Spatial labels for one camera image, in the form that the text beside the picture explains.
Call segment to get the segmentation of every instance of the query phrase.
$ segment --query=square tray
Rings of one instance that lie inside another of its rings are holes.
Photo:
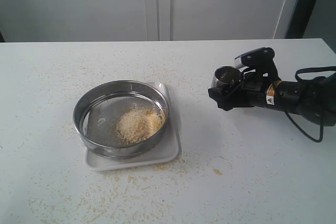
[[[160,82],[148,82],[149,85],[158,89],[167,99],[170,106],[170,118],[162,139],[148,152],[128,159],[113,160],[99,156],[86,148],[84,163],[90,170],[102,172],[104,170],[116,170],[142,165],[166,163],[175,159],[181,150],[180,138],[176,124],[174,123],[174,110],[172,109],[168,90]]]

